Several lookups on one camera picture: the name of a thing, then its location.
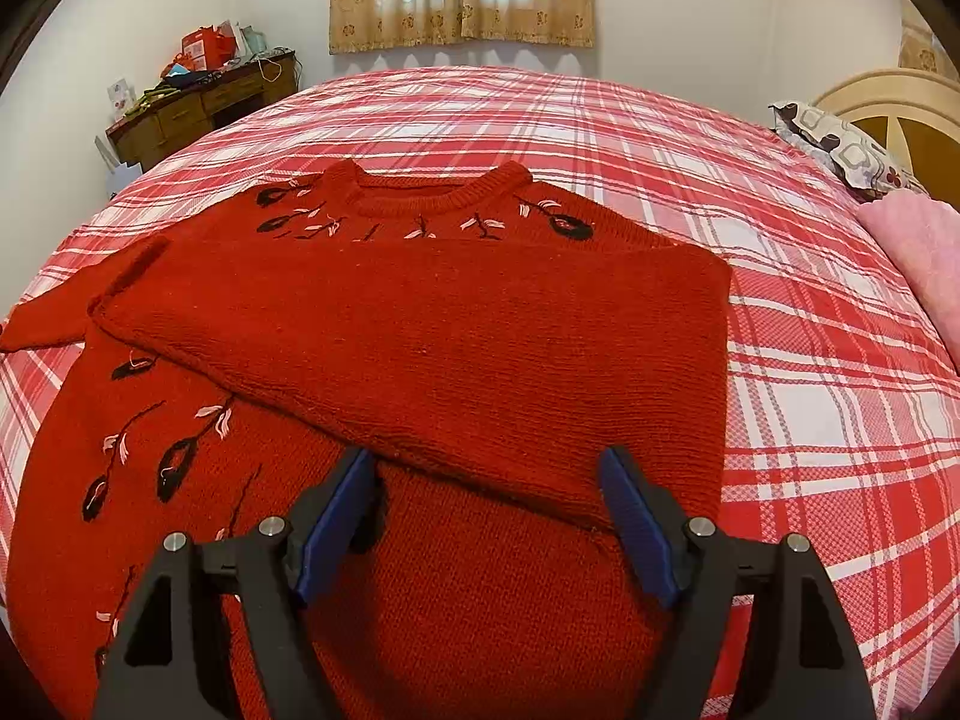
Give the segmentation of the red knitted embroidered sweater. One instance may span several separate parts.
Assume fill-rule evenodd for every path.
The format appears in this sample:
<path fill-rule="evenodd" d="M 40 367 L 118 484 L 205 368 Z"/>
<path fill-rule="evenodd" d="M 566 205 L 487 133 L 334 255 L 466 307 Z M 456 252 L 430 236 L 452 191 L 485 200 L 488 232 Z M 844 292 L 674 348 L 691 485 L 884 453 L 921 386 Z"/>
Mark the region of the red knitted embroidered sweater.
<path fill-rule="evenodd" d="M 667 617 L 613 536 L 621 445 L 715 515 L 731 270 L 539 182 L 352 161 L 246 190 L 18 305 L 78 344 L 32 443 L 7 595 L 65 717 L 161 539 L 237 535 L 359 445 L 370 544 L 304 613 L 350 718 L 620 718 Z"/>

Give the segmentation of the grey patterned pillow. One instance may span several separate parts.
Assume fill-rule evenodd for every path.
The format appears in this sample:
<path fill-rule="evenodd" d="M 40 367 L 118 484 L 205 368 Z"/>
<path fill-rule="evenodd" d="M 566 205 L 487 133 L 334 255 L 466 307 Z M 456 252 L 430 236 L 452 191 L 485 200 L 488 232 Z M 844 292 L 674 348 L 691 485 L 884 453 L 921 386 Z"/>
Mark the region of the grey patterned pillow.
<path fill-rule="evenodd" d="M 804 151 L 835 174 L 863 202 L 873 202 L 894 190 L 928 195 L 926 187 L 869 133 L 838 115 L 799 101 L 768 106 L 773 132 L 795 149 Z"/>

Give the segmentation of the brown wooden desk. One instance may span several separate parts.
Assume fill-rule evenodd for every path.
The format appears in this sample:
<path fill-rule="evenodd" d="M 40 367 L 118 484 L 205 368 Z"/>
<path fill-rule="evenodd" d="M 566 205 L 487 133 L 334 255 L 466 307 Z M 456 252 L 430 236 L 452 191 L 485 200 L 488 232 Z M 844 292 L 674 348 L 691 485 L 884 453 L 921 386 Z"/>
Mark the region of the brown wooden desk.
<path fill-rule="evenodd" d="M 149 171 L 213 130 L 278 103 L 298 89 L 296 52 L 270 52 L 222 71 L 212 80 L 163 94 L 137 114 L 111 125 L 106 138 L 121 163 L 139 164 Z"/>

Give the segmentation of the red gift box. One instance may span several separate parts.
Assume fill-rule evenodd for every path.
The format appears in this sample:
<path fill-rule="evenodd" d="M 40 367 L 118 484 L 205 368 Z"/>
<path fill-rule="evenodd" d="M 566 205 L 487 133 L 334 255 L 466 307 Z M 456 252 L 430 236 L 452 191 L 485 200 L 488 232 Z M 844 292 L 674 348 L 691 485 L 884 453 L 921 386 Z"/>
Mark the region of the red gift box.
<path fill-rule="evenodd" d="M 195 29 L 184 36 L 179 64 L 190 71 L 213 71 L 228 64 L 236 54 L 236 37 L 213 26 Z"/>

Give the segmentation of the pink blanket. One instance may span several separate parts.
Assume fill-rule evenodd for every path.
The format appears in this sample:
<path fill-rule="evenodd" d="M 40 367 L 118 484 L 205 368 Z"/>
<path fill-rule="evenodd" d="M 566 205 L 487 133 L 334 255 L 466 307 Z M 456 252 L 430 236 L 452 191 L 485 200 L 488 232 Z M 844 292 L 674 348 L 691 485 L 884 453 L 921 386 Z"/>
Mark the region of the pink blanket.
<path fill-rule="evenodd" d="M 905 277 L 958 366 L 958 211 L 926 193 L 899 188 L 861 205 L 856 218 Z"/>

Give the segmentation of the red white plaid bedsheet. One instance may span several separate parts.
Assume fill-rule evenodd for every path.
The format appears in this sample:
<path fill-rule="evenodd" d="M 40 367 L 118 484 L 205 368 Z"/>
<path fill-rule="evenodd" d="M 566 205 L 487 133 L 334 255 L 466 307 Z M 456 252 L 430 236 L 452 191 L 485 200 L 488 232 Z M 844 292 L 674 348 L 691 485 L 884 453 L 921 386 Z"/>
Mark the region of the red white plaid bedsheet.
<path fill-rule="evenodd" d="M 722 522 L 800 528 L 827 562 L 878 713 L 958 644 L 958 374 L 836 177 L 768 128 L 667 94 L 509 67 L 335 78 L 174 154 L 68 234 L 36 298 L 243 188 L 338 158 L 473 174 L 507 160 L 729 260 Z"/>

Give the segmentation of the cream wooden headboard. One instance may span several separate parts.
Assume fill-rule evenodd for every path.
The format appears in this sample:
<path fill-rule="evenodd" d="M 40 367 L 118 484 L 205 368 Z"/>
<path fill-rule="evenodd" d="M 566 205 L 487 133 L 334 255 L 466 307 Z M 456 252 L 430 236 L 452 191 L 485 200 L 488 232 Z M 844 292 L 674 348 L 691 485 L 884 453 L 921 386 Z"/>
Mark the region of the cream wooden headboard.
<path fill-rule="evenodd" d="M 864 128 L 936 199 L 958 208 L 958 83 L 932 71 L 884 68 L 814 101 Z"/>

